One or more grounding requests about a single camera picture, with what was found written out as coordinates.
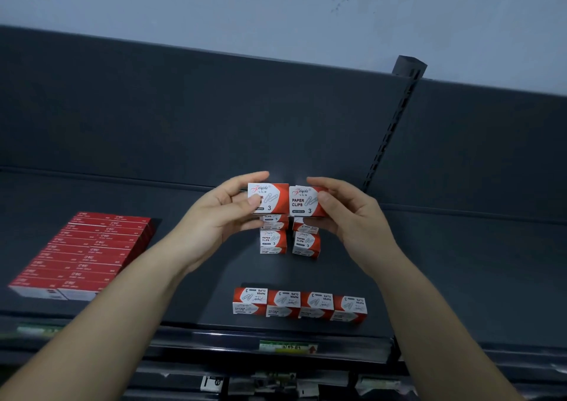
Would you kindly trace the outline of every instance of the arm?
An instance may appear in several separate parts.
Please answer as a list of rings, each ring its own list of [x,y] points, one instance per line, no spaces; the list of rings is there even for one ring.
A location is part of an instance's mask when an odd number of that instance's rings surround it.
[[[207,192],[164,239],[133,261],[0,389],[6,400],[99,400],[122,395],[181,279],[228,236],[258,228],[260,197],[240,189],[267,171]]]
[[[372,277],[418,394],[427,400],[523,399],[471,338],[439,291],[403,254],[375,199],[353,185],[308,178],[330,219],[306,223],[338,235],[352,259]]]

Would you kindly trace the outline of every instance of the fingernail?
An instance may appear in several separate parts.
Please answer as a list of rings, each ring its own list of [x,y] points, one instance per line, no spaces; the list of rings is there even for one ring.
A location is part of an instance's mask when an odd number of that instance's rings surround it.
[[[258,198],[260,196],[258,194],[254,194],[251,197],[248,197],[248,204],[255,205],[258,202]]]
[[[329,194],[329,192],[320,191],[320,192],[317,194],[317,197],[319,197],[319,201],[321,201],[322,203],[324,203],[325,201],[329,201],[330,194]]]

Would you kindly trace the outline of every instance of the light blue wall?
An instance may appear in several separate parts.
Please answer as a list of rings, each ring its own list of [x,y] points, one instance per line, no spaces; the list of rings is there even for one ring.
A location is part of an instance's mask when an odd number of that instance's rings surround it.
[[[567,0],[0,0],[0,24],[567,94]]]

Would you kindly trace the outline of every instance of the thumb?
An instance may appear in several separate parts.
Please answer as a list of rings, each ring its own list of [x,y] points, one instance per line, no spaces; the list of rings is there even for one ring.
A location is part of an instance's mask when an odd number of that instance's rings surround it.
[[[317,197],[323,210],[327,212],[338,226],[344,225],[352,217],[352,212],[329,192],[320,191]]]
[[[256,210],[261,201],[262,198],[258,194],[254,194],[247,200],[221,205],[215,209],[215,222],[219,225],[225,225],[241,217],[248,216]]]

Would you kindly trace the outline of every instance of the person's right hand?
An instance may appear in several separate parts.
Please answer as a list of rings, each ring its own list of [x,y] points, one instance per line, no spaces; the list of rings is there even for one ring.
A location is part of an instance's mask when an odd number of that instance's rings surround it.
[[[312,186],[329,190],[319,192],[319,203],[329,218],[305,218],[305,224],[335,233],[351,258],[371,277],[383,259],[400,253],[378,202],[350,183],[327,177],[308,177]]]

